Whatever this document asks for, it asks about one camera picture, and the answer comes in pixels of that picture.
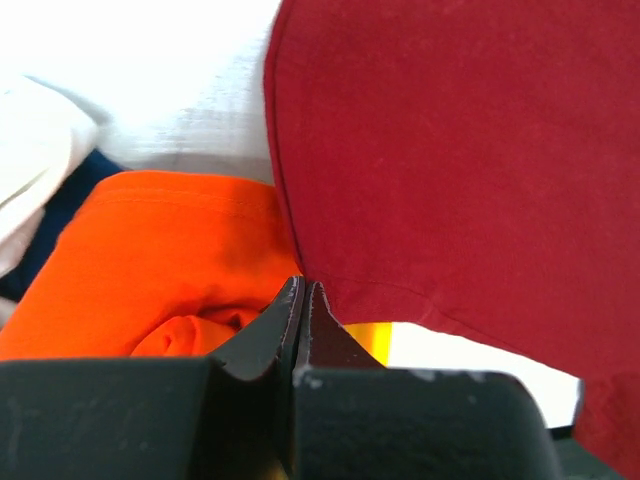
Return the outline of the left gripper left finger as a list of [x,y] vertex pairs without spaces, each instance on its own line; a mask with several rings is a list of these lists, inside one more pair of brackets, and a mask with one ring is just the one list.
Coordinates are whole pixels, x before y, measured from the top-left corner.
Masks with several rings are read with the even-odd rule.
[[304,279],[288,279],[257,319],[210,355],[209,479],[290,472],[292,373],[304,299]]

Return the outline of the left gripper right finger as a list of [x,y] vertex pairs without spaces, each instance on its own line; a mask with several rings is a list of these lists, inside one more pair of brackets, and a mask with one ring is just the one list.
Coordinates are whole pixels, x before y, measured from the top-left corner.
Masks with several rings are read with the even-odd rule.
[[386,479],[385,371],[308,285],[293,370],[296,479]]

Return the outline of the dark red t shirt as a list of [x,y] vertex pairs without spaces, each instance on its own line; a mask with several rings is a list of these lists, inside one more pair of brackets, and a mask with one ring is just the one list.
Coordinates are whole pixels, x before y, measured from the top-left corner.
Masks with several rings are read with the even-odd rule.
[[264,67],[298,264],[339,320],[580,378],[639,475],[639,5],[285,1]]

